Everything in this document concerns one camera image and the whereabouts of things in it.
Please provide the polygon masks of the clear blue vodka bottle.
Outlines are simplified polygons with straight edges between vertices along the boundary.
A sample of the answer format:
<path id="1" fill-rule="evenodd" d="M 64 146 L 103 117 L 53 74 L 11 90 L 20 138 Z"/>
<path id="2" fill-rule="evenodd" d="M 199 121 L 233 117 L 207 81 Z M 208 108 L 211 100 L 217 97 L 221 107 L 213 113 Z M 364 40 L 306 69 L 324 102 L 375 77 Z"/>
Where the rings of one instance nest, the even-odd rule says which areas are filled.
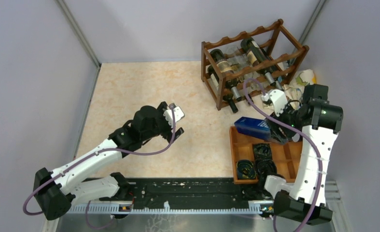
<path id="1" fill-rule="evenodd" d="M 271 131 L 265 120 L 243 116 L 234 122 L 234 126 L 238 133 L 264 141 L 271 139 Z"/>

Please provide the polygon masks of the square clear glass bottle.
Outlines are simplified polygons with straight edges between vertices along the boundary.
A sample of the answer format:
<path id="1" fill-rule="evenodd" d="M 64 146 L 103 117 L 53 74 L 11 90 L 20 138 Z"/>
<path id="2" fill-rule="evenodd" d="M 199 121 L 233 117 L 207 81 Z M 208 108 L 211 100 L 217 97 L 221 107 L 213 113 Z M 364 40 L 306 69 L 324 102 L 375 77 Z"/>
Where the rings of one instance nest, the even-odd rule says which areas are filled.
<path id="1" fill-rule="evenodd" d="M 245 77 L 248 79 L 248 78 L 254 78 L 256 80 L 258 80 L 262 87 L 267 89 L 268 87 L 270 87 L 270 84 L 269 82 L 265 79 L 265 77 L 257 72 L 252 72 L 252 73 L 248 73 L 247 75 L 245 75 Z M 250 82 L 250 91 L 260 91 L 261 88 L 259 87 L 259 85 L 255 82 Z"/>

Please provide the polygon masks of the green wine bottle dark label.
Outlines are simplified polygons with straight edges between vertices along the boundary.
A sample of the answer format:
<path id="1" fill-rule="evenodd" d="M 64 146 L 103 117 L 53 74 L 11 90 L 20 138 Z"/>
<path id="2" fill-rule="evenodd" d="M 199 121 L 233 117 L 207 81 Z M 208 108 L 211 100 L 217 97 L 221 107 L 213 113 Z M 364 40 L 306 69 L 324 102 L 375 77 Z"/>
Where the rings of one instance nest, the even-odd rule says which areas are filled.
<path id="1" fill-rule="evenodd" d="M 211 50 L 210 55 L 211 55 L 212 59 L 214 60 L 214 62 L 216 63 L 216 65 L 218 66 L 218 68 L 220 69 L 223 76 L 225 73 L 229 73 L 229 74 L 234 73 L 233 68 L 231 67 L 230 63 L 227 61 L 223 52 L 220 49 Z M 228 79 L 225 82 L 225 87 L 232 92 L 233 97 L 237 101 L 242 100 L 242 96 L 240 95 L 240 93 L 237 89 L 237 80 L 236 79 L 231 79 L 231 80 Z"/>

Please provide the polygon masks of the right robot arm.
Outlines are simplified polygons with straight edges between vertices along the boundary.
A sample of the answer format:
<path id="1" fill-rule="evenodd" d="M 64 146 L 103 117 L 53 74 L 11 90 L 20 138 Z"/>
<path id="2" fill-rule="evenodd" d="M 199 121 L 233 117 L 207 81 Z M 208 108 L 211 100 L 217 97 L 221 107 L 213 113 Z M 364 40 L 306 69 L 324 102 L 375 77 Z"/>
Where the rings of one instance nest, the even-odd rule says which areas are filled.
<path id="1" fill-rule="evenodd" d="M 301 225 L 330 222 L 332 210 L 326 207 L 325 181 L 330 154 L 343 121 L 343 108 L 330 104 L 328 87 L 305 86 L 301 106 L 294 109 L 284 91 L 270 90 L 262 96 L 274 113 L 266 117 L 271 133 L 279 140 L 302 139 L 299 168 L 293 185 L 275 174 L 268 174 L 257 185 L 262 199 L 273 197 L 273 213 Z"/>

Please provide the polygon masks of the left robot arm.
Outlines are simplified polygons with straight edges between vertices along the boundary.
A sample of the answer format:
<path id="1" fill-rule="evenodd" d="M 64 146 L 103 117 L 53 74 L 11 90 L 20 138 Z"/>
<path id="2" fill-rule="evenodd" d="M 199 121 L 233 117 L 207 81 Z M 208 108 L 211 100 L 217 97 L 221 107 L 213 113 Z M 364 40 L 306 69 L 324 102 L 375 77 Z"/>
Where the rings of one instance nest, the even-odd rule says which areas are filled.
<path id="1" fill-rule="evenodd" d="M 88 180 L 88 177 L 127 155 L 152 156 L 165 152 L 184 133 L 177 123 L 185 117 L 181 107 L 161 102 L 158 107 L 141 107 L 122 127 L 109 134 L 91 151 L 53 170 L 41 168 L 35 173 L 33 192 L 24 202 L 27 210 L 35 198 L 47 220 L 65 215 L 71 207 L 91 200 L 120 200 L 129 196 L 130 185 L 121 173 Z"/>

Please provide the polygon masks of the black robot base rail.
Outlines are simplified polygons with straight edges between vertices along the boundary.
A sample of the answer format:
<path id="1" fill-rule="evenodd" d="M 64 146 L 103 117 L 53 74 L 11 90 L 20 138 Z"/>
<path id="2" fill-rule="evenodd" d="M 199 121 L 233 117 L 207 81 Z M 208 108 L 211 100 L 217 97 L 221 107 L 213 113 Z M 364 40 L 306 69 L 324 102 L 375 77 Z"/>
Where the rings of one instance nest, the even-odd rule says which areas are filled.
<path id="1" fill-rule="evenodd" d="M 128 178 L 125 196 L 100 201 L 134 201 L 133 209 L 162 209 L 168 202 L 174 210 L 246 209 L 249 201 L 271 200 L 256 184 L 235 184 L 230 177 Z"/>

